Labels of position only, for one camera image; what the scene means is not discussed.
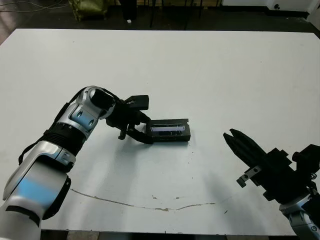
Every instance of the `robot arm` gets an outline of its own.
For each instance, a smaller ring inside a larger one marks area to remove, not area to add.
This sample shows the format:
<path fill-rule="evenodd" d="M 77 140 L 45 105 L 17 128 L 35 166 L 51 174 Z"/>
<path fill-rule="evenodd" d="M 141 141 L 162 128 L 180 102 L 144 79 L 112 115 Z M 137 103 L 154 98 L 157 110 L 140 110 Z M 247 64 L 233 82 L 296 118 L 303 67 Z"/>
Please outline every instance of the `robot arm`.
<path fill-rule="evenodd" d="M 60 209 L 71 184 L 67 173 L 99 119 L 106 119 L 108 125 L 119 128 L 120 139 L 128 134 L 140 142 L 152 144 L 150 137 L 135 129 L 135 125 L 150 121 L 140 111 L 148 106 L 146 95 L 124 101 L 96 86 L 79 91 L 63 106 L 43 136 L 19 157 L 19 167 L 9 178 L 3 193 L 0 240 L 40 239 L 41 220 L 52 217 Z"/>
<path fill-rule="evenodd" d="M 301 240 L 320 240 L 320 195 L 312 181 L 320 169 L 320 146 L 309 145 L 301 152 L 295 152 L 292 160 L 278 149 L 266 153 L 250 137 L 230 129 L 233 136 L 223 134 L 226 143 L 249 169 L 237 180 L 243 188 L 251 179 L 256 186 L 262 186 L 268 200 L 280 203 L 279 210 L 290 222 Z"/>

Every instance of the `black mount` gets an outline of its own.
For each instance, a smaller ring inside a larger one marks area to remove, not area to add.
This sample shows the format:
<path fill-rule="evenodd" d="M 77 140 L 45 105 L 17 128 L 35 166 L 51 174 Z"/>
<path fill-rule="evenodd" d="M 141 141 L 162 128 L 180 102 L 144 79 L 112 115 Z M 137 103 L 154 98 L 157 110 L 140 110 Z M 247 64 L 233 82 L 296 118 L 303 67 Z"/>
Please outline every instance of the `black mount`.
<path fill-rule="evenodd" d="M 126 100 L 116 99 L 112 114 L 106 118 L 106 124 L 120 129 L 119 139 L 126 135 L 144 144 L 153 144 L 153 139 L 144 132 L 135 129 L 135 125 L 147 124 L 151 119 L 141 110 L 149 108 L 148 95 L 131 96 Z"/>
<path fill-rule="evenodd" d="M 226 143 L 249 166 L 237 180 L 241 187 L 251 179 L 255 185 L 261 185 L 266 190 L 263 196 L 268 201 L 275 199 L 280 204 L 289 203 L 308 193 L 314 197 L 318 195 L 312 180 L 320 169 L 320 146 L 310 144 L 301 152 L 295 152 L 292 160 L 296 162 L 296 170 L 293 170 L 289 166 L 292 162 L 284 150 L 275 148 L 266 153 L 241 131 L 230 129 L 230 132 L 233 136 L 223 134 Z"/>

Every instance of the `green bag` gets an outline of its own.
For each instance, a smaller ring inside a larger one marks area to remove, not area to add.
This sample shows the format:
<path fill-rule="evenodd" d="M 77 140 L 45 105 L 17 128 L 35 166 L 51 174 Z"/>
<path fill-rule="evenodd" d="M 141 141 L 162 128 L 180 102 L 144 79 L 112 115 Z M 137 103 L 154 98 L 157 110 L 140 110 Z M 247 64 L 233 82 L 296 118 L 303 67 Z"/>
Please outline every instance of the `green bag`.
<path fill-rule="evenodd" d="M 87 17 L 104 17 L 108 10 L 108 0 L 69 0 L 75 19 L 78 21 Z"/>

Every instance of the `floor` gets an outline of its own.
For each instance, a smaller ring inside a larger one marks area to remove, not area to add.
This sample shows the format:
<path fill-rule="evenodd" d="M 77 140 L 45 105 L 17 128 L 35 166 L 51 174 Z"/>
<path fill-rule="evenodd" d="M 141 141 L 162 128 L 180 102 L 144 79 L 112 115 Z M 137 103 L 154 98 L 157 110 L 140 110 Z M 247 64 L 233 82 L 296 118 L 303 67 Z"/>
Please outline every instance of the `floor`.
<path fill-rule="evenodd" d="M 12 0 L 0 0 L 0 5 Z M 33 0 L 33 3 L 49 6 L 55 3 L 52 0 Z M 105 19 L 88 19 L 81 22 L 75 20 L 72 10 L 63 0 L 55 9 L 44 9 L 36 12 L 6 12 L 30 11 L 34 8 L 29 4 L 10 4 L 0 6 L 0 44 L 17 28 L 46 28 L 46 29 L 110 29 L 110 30 L 184 30 L 186 21 L 187 30 L 200 31 L 280 31 L 280 32 L 307 32 L 318 31 L 312 24 L 302 17 L 270 16 L 263 11 L 232 11 L 224 8 L 208 8 L 201 11 L 198 7 L 164 7 L 155 9 L 152 28 L 150 28 L 151 8 L 139 6 L 137 19 L 128 24 L 122 17 L 119 6 L 110 6 Z M 109 233 L 109 232 L 82 232 L 82 231 L 51 231 L 43 230 L 42 240 L 144 240 L 144 239 L 184 239 L 184 240 L 297 240 L 295 236 L 268 237 L 268 236 L 205 236 L 182 234 L 144 234 L 144 233 Z"/>

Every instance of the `black cable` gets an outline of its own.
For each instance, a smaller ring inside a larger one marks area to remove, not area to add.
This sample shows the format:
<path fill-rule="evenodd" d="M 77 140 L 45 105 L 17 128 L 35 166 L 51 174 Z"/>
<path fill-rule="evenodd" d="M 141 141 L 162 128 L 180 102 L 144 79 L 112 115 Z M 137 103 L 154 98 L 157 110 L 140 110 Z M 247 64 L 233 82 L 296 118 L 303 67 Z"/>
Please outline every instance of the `black cable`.
<path fill-rule="evenodd" d="M 54 121 L 51 125 L 51 127 L 49 129 L 51 129 L 56 123 L 57 121 L 60 119 L 60 117 L 65 113 L 65 111 L 67 110 L 67 108 L 70 106 L 70 104 L 75 101 L 77 99 L 77 97 L 80 95 L 80 93 L 85 89 L 82 88 L 80 91 L 78 91 L 69 102 L 67 102 L 66 104 L 63 105 L 63 107 L 61 108 L 61 110 L 59 111 L 59 113 L 56 115 L 56 117 L 54 118 Z M 36 142 L 32 143 L 31 145 L 27 146 L 21 153 L 21 155 L 18 158 L 18 163 L 19 165 L 22 164 L 23 159 L 24 159 L 24 155 L 29 152 L 38 142 L 40 142 L 42 140 L 43 136 L 40 137 Z"/>
<path fill-rule="evenodd" d="M 0 7 L 2 6 L 6 6 L 6 5 L 11 5 L 11 4 L 16 4 L 16 3 L 28 3 L 28 4 L 31 4 L 31 5 L 34 5 L 34 6 L 37 6 L 41 9 L 36 9 L 36 10 L 27 10 L 27 11 L 19 11 L 19 10 L 0 10 L 0 13 L 1 12 L 9 12 L 9 13 L 34 13 L 34 12 L 39 12 L 39 11 L 42 11 L 42 10 L 45 10 L 45 9 L 59 9 L 59 8 L 64 8 L 67 6 L 64 5 L 64 6 L 58 6 L 63 0 L 60 0 L 58 3 L 54 3 L 54 4 L 51 4 L 49 6 L 40 6 L 38 4 L 35 4 L 33 2 L 28 2 L 28 1 L 18 1 L 18 2 L 9 2 L 9 3 L 5 3 L 5 4 L 2 4 L 0 5 Z"/>

